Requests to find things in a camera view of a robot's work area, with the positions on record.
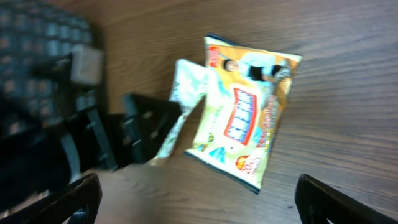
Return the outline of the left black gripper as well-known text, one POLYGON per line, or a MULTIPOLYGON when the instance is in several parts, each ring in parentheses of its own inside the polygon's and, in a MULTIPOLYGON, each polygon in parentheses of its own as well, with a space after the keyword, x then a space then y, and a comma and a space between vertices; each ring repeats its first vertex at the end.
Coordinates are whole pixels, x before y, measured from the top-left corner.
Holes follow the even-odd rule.
POLYGON ((122 101, 122 114, 107 114, 95 102, 86 106, 83 99, 75 110, 60 102, 60 142, 72 171, 117 170, 150 161, 182 114, 172 101, 137 94, 126 94, 122 101))

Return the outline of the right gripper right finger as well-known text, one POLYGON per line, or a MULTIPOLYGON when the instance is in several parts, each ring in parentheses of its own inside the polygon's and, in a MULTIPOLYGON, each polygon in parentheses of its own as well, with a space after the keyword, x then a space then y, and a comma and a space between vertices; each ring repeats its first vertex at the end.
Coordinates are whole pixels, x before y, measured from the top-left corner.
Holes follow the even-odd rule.
POLYGON ((307 174, 298 178, 295 204, 301 222, 306 224, 397 224, 397 220, 307 174))

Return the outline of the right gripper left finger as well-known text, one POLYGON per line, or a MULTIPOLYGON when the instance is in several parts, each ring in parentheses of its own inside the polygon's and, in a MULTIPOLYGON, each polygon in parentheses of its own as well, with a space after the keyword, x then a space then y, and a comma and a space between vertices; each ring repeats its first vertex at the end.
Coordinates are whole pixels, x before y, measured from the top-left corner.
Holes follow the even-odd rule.
POLYGON ((1 224, 94 224, 102 196, 98 175, 88 174, 62 190, 1 219, 1 224))

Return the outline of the beige snack bag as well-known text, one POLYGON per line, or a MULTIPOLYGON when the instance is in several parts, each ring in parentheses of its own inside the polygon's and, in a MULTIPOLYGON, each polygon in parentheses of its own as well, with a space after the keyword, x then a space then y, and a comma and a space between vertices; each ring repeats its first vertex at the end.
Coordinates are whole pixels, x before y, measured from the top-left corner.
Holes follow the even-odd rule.
POLYGON ((258 194, 293 77, 303 57, 205 36, 203 114, 185 153, 258 194))

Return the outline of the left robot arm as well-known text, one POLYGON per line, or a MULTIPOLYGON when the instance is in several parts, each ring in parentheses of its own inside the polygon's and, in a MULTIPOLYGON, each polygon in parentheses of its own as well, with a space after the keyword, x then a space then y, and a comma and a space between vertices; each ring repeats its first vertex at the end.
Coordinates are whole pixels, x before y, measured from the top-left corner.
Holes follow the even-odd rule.
POLYGON ((153 159, 182 115, 180 105, 135 94, 125 95, 123 101, 123 114, 103 114, 91 106, 42 128, 35 118, 2 100, 1 123, 15 113, 29 125, 20 133, 1 136, 1 211, 34 194, 58 191, 86 170, 117 170, 153 159))

